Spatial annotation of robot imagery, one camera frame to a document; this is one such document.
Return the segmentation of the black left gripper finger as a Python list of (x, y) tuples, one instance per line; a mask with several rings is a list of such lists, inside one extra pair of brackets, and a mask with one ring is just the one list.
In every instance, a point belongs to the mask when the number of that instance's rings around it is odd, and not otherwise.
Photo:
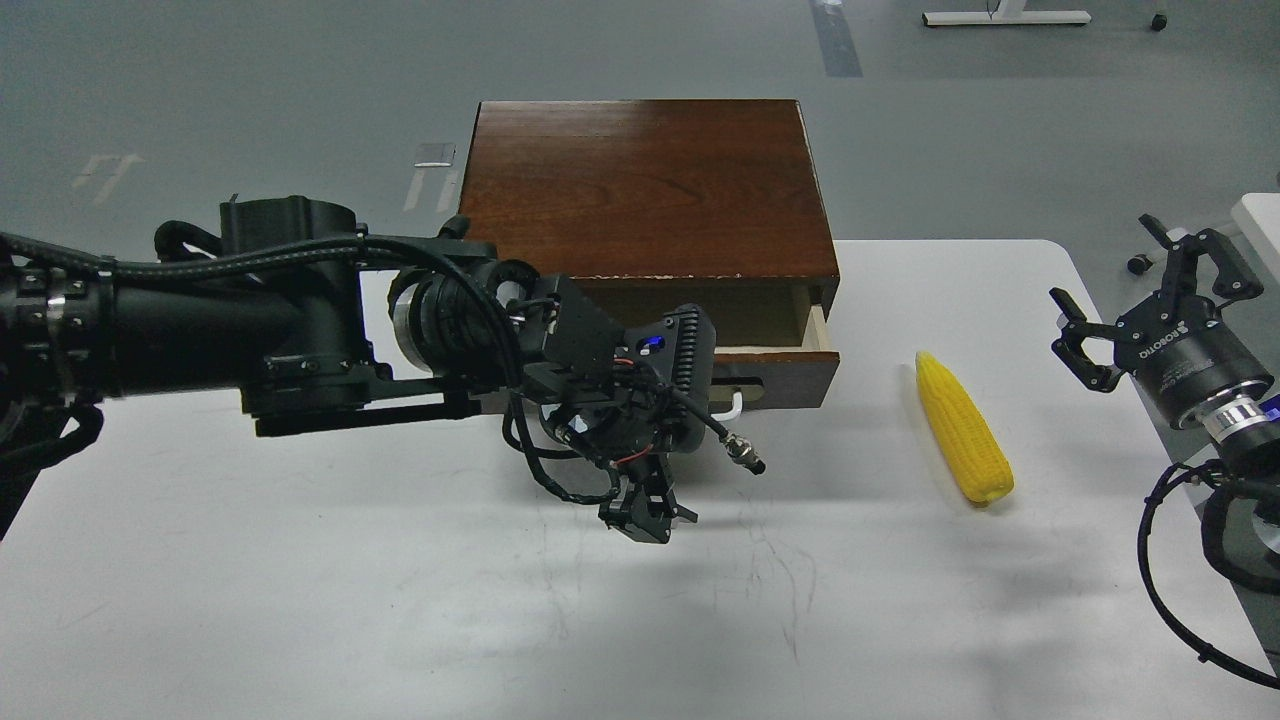
[(649, 495), (646, 492), (646, 471), (634, 469), (631, 462), (617, 466), (613, 479), (618, 482), (613, 498), (600, 503), (598, 518), (609, 529), (617, 530), (631, 541), (650, 541), (652, 523), (649, 514)]
[(698, 514), (682, 506), (675, 495), (675, 475), (667, 457), (648, 459), (649, 536), (658, 544), (669, 542), (678, 521), (698, 523)]

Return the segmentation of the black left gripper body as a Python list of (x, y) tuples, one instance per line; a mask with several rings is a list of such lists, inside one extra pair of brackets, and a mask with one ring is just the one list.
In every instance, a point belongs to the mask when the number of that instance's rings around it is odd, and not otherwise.
[(716, 345), (716, 327), (696, 304), (626, 328), (605, 379), (553, 402), (541, 428), (559, 445), (608, 462), (690, 454), (707, 432), (719, 430), (709, 398)]

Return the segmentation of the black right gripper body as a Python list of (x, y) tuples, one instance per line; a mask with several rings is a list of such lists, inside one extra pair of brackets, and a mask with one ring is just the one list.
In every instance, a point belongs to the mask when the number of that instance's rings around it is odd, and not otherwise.
[(1134, 377), (1174, 429), (1198, 425), (1204, 406), (1239, 395), (1262, 398), (1275, 383), (1207, 297), (1184, 297), (1167, 311), (1153, 293), (1123, 314), (1116, 328), (1115, 365)]

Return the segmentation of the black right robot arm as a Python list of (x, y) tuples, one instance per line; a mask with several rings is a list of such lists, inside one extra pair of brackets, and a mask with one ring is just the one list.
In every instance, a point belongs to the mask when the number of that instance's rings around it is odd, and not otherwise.
[(1277, 506), (1277, 421), (1261, 404), (1275, 378), (1222, 316), (1226, 306), (1257, 299), (1265, 288), (1225, 233), (1206, 228), (1172, 237), (1151, 214), (1139, 222), (1166, 254), (1158, 288), (1111, 324), (1088, 320), (1066, 290), (1051, 290), (1062, 314), (1052, 351), (1087, 389), (1108, 393), (1130, 375), (1172, 429), (1208, 433), (1216, 457), (1197, 466), (1170, 465), (1146, 497), (1135, 543), (1140, 580), (1165, 625), (1201, 662), (1276, 689), (1275, 675), (1224, 653), (1183, 624), (1160, 597), (1149, 565), (1156, 512), (1179, 486), (1202, 483), (1210, 488), (1199, 524), (1207, 564), (1235, 585), (1277, 593), (1276, 578), (1234, 564), (1225, 548), (1236, 502)]

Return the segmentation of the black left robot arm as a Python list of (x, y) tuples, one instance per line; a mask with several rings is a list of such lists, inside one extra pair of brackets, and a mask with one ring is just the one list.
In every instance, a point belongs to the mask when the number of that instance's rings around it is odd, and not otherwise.
[(765, 464), (710, 411), (716, 328), (685, 304), (627, 329), (563, 274), (466, 240), (372, 234), (303, 196), (220, 206), (221, 231), (166, 222), (155, 263), (3, 236), (3, 528), (38, 474), (84, 451), (102, 404), (238, 389), (260, 437), (465, 419), (506, 397), (502, 432), (557, 498), (664, 543), (671, 454), (707, 430)]

